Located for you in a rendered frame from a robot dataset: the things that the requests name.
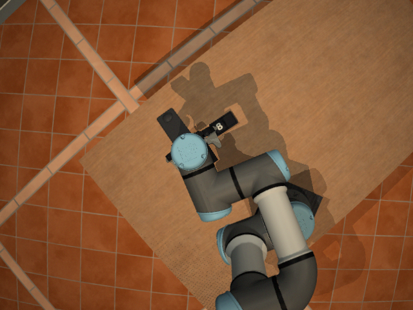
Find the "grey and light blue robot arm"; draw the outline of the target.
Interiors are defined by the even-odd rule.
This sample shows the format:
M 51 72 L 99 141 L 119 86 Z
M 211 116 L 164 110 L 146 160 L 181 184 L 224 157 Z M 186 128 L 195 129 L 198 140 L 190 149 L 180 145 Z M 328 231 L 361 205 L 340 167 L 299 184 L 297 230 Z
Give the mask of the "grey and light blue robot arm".
M 281 153 L 274 149 L 218 172 L 207 139 L 191 133 L 173 108 L 157 121 L 173 143 L 172 160 L 201 221 L 222 219 L 231 204 L 249 197 L 260 210 L 217 231 L 232 282 L 216 298 L 216 310 L 304 310 L 317 282 L 316 258 L 306 243 L 315 220 L 307 197 L 285 185 L 290 171 Z M 279 274 L 268 277 L 264 261 L 273 249 Z

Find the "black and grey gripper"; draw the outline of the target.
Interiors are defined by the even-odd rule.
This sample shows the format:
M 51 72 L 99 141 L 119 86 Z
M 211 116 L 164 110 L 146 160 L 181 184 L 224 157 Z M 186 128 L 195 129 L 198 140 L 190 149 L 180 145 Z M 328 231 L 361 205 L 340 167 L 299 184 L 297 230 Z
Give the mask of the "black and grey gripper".
M 208 141 L 208 143 L 207 143 L 206 145 L 207 145 L 208 151 L 209 151 L 209 153 L 210 153 L 210 155 L 211 155 L 212 160 L 213 160 L 214 163 L 215 163 L 218 159 L 217 159 L 216 155 L 213 153 L 212 149 L 209 147 L 209 144 L 213 144 L 213 145 L 215 145 L 215 146 L 216 146 L 217 148 L 219 148 L 219 149 L 221 148 L 221 143 L 220 143 L 220 141 L 219 141 L 219 139 L 218 139 L 218 137 L 217 137 L 217 135 L 216 135 L 216 130 L 217 130 L 217 129 L 218 129 L 217 127 L 209 126 L 209 127 L 205 128 L 205 129 L 202 130 L 202 131 L 197 131 L 197 132 L 194 133 L 194 134 L 197 134 L 197 135 L 201 136 L 203 139 L 205 139 L 205 138 L 208 136 L 208 137 L 206 138 L 207 141 Z M 177 167 L 177 165 L 173 162 L 170 153 L 168 153 L 165 157 L 166 157 L 166 162 L 167 162 L 167 163 L 168 163 L 168 162 L 171 162 L 171 163 L 174 165 L 174 167 L 175 167 L 177 170 L 179 170 L 178 167 Z

